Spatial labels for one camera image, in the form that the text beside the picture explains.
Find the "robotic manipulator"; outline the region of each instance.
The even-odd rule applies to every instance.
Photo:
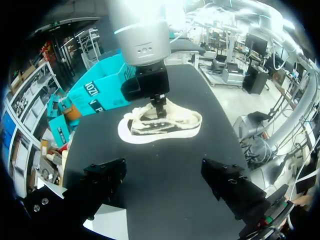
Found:
[[[170,88],[164,59],[170,55],[171,48],[163,5],[158,1],[139,0],[109,0],[107,3],[123,57],[136,67],[135,76],[121,86],[124,98],[127,101],[150,98],[158,118],[165,118],[165,94]]]

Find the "cardboard box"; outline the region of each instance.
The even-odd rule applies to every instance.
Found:
[[[121,85],[136,75],[136,68],[125,63],[122,54],[93,65],[68,92],[82,116],[127,106]]]
[[[31,189],[35,189],[37,171],[34,167],[31,168],[30,176],[28,177],[28,186]]]
[[[58,148],[69,142],[70,133],[63,114],[50,120],[49,126]]]
[[[31,66],[22,74],[22,80],[25,81],[35,70],[36,67],[33,64],[31,64]]]
[[[18,76],[13,80],[12,83],[9,84],[9,88],[12,92],[12,95],[16,94],[17,90],[23,83],[22,75],[19,73]]]
[[[49,142],[48,140],[44,140],[44,139],[41,139],[41,157],[43,158],[47,158],[47,153],[48,153],[48,148],[49,148]]]
[[[44,64],[46,62],[45,58],[42,58],[39,62],[38,62],[38,67],[40,67],[42,64]]]
[[[64,110],[63,114],[69,121],[77,120],[82,116],[74,104],[72,104],[70,108]]]

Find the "computer monitor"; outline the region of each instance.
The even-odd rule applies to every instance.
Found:
[[[268,42],[260,37],[257,37],[249,33],[246,35],[245,46],[262,56],[266,54],[267,45]]]
[[[287,61],[284,64],[284,68],[285,68],[285,70],[289,71],[289,73],[291,73],[291,74],[294,71],[294,65],[287,62]]]

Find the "desk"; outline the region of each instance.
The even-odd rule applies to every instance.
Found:
[[[249,169],[221,105],[191,65],[167,66],[174,103],[198,111],[203,122],[193,138],[135,145],[117,133],[119,121],[148,99],[80,120],[65,165],[63,186],[72,186],[90,164],[125,158],[127,176],[117,192],[127,210],[130,240],[238,239],[244,227],[223,200],[217,201],[201,176],[202,158]]]
[[[262,59],[259,58],[259,57],[257,57],[257,56],[255,56],[255,55],[249,55],[249,59],[250,59],[249,65],[251,65],[251,63],[252,63],[253,60],[256,61],[256,62],[258,62],[258,63],[261,63],[261,62],[262,62]]]
[[[199,65],[199,54],[203,55],[206,50],[197,44],[191,42],[188,39],[177,39],[174,42],[170,43],[171,53],[182,53],[182,62],[186,62],[186,54],[194,55],[193,66],[196,70],[198,70]]]

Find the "lab equipment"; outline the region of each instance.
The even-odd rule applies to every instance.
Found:
[[[165,94],[170,88],[164,59],[171,48],[164,3],[108,0],[107,5],[124,60],[136,68],[135,76],[121,86],[125,100],[150,98],[157,116],[165,117]]]
[[[282,185],[266,198],[267,193],[243,172],[244,169],[236,164],[226,165],[208,158],[202,160],[201,175],[215,198],[223,199],[235,219],[245,223],[239,233],[241,239],[265,239],[271,231],[284,237],[277,230],[294,208],[294,204],[285,198],[289,186]]]
[[[268,42],[260,37],[247,33],[245,39],[245,46],[250,49],[250,51],[255,51],[258,54],[264,56],[266,54]]]
[[[294,71],[294,65],[291,64],[290,62],[286,61],[284,64],[284,68],[285,70],[287,70],[289,73],[292,74],[292,72]]]

